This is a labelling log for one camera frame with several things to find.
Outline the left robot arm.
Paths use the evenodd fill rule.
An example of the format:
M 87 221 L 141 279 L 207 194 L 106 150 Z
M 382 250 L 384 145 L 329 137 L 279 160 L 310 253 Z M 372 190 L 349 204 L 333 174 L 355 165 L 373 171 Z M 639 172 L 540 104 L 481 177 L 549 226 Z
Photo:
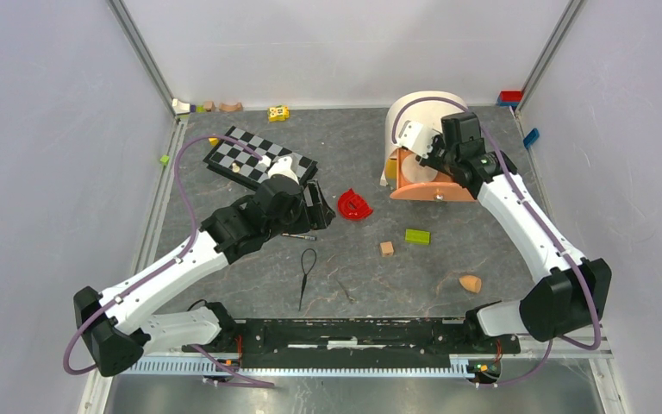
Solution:
M 236 328 L 209 307 L 164 315 L 156 311 L 201 278 L 259 251 L 278 235 L 329 226 L 335 213 L 320 185 L 314 180 L 301 183 L 291 167 L 289 156 L 272 162 L 269 178 L 255 193 L 194 223 L 185 241 L 131 278 L 102 291 L 86 286 L 76 292 L 78 331 L 63 356 L 64 369 L 77 373 L 70 356 L 78 341 L 104 377 L 126 371 L 146 354 L 169 348 L 208 344 L 215 351 L 230 349 Z

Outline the round pink powder compact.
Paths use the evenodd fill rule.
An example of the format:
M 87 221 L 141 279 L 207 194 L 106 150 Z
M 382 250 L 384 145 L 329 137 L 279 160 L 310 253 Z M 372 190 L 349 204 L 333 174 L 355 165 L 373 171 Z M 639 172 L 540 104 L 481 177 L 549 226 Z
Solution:
M 433 182 L 438 175 L 435 169 L 421 165 L 414 154 L 404 158 L 401 164 L 401 172 L 403 178 L 411 184 Z

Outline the round drawer organizer box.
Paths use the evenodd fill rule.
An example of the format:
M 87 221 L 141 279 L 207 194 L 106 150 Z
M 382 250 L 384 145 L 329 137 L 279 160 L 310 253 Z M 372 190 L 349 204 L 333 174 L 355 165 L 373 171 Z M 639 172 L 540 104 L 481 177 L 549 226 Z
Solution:
M 384 169 L 379 184 L 390 198 L 422 202 L 471 202 L 468 190 L 429 165 L 441 118 L 463 112 L 466 102 L 444 91 L 418 91 L 398 98 L 384 126 Z

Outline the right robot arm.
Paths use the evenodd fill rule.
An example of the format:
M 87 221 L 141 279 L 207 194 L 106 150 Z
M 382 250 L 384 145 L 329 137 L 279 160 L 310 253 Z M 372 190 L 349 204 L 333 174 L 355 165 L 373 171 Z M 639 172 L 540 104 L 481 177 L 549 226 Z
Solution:
M 517 247 L 534 281 L 524 298 L 469 310 L 465 345 L 484 352 L 499 336 L 527 333 L 539 342 L 561 339 L 582 349 L 599 348 L 612 278 L 607 262 L 587 259 L 556 229 L 474 113 L 448 114 L 439 122 L 435 128 L 395 119 L 390 146 L 409 151 L 421 166 L 450 177 L 487 209 Z

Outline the red plastic arch toy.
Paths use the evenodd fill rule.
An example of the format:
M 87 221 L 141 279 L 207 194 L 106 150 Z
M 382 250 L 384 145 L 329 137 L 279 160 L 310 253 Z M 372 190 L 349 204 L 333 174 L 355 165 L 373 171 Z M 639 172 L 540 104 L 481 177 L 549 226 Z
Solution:
M 360 221 L 373 213 L 373 208 L 353 189 L 340 195 L 337 210 L 347 220 Z

